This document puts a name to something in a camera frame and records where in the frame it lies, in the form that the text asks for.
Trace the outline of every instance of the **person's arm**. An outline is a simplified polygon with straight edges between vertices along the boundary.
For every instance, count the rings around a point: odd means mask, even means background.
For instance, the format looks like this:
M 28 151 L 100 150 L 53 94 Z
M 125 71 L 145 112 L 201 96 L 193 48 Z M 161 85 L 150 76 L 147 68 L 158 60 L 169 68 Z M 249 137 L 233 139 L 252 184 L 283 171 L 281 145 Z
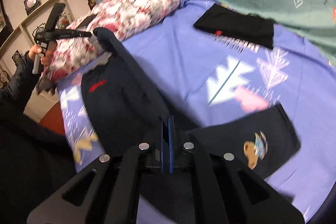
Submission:
M 46 56 L 41 58 L 43 65 L 50 64 L 54 51 L 55 47 L 48 50 Z M 40 52 L 41 48 L 35 45 L 21 58 L 13 77 L 5 88 L 0 89 L 0 103 L 10 102 L 21 112 L 25 110 L 32 91 L 41 76 L 41 72 L 38 75 L 32 73 L 33 60 L 35 59 L 35 55 Z

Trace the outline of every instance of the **black sleeve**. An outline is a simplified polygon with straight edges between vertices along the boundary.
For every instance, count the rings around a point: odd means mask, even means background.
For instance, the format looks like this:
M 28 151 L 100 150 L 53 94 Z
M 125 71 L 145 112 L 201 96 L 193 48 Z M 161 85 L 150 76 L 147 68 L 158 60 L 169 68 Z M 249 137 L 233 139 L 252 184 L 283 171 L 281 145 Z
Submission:
M 23 112 L 40 78 L 41 73 L 34 75 L 34 63 L 29 58 L 28 52 L 21 58 L 16 72 L 4 89 L 0 89 L 0 103 L 10 102 Z

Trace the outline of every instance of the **black jacket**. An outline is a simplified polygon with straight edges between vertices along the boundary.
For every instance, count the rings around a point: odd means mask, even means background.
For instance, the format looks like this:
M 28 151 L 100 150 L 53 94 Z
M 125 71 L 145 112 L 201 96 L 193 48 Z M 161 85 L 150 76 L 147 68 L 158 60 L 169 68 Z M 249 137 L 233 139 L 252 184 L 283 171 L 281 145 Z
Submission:
M 28 214 L 75 175 L 64 136 L 23 114 L 40 75 L 28 53 L 0 89 L 0 223 L 26 223 Z

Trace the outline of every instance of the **device handle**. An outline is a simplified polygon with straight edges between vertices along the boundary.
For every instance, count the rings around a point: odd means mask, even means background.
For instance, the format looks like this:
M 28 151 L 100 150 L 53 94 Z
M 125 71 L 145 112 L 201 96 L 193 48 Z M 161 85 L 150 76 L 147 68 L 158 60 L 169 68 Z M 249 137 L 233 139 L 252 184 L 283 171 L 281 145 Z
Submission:
M 33 67 L 34 75 L 37 75 L 39 73 L 40 64 L 41 64 L 41 56 L 39 54 L 36 54 Z

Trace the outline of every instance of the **white heart outline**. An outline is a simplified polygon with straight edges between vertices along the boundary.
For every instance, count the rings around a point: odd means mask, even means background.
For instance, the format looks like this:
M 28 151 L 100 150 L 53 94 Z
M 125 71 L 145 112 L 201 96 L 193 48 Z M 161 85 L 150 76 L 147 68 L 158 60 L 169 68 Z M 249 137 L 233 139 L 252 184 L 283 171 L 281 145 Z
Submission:
M 303 4 L 303 0 L 294 0 L 295 8 L 299 8 Z

